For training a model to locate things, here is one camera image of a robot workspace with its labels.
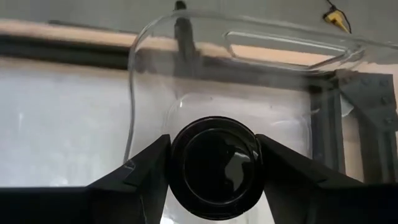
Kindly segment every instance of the black round lid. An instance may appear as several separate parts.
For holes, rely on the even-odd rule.
[[[209,220],[234,218],[264,190],[254,134],[230,118],[212,116],[183,128],[172,144],[170,188],[189,212]]]

